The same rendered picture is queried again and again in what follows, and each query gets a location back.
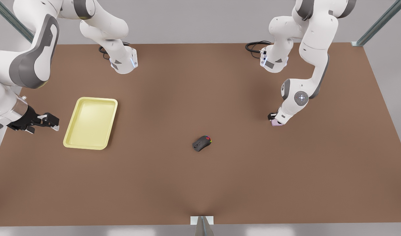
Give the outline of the yellow rectangular tray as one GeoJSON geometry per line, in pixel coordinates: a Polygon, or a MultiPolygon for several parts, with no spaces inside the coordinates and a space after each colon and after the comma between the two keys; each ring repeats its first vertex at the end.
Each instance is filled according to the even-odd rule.
{"type": "Polygon", "coordinates": [[[67,148],[102,150],[108,145],[118,101],[81,97],[77,100],[63,140],[67,148]]]}

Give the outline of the black computer mouse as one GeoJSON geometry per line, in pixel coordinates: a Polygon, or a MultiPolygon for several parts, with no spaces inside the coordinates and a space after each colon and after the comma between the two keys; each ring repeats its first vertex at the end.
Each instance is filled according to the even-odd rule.
{"type": "Polygon", "coordinates": [[[203,148],[209,146],[212,143],[212,140],[209,136],[201,136],[194,143],[192,143],[192,147],[195,151],[201,151],[203,148]]]}

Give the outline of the silver frame post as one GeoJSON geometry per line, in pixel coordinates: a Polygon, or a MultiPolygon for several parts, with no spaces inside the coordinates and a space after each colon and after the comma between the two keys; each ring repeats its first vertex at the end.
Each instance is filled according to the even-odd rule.
{"type": "Polygon", "coordinates": [[[351,42],[353,47],[363,47],[373,36],[378,33],[389,20],[391,20],[401,10],[401,0],[395,2],[387,9],[383,15],[357,40],[351,42]]]}
{"type": "Polygon", "coordinates": [[[32,43],[34,34],[0,1],[0,15],[7,20],[28,42],[32,43]]]}
{"type": "Polygon", "coordinates": [[[211,225],[214,224],[213,216],[191,216],[191,225],[196,225],[194,236],[215,236],[211,225]]]}

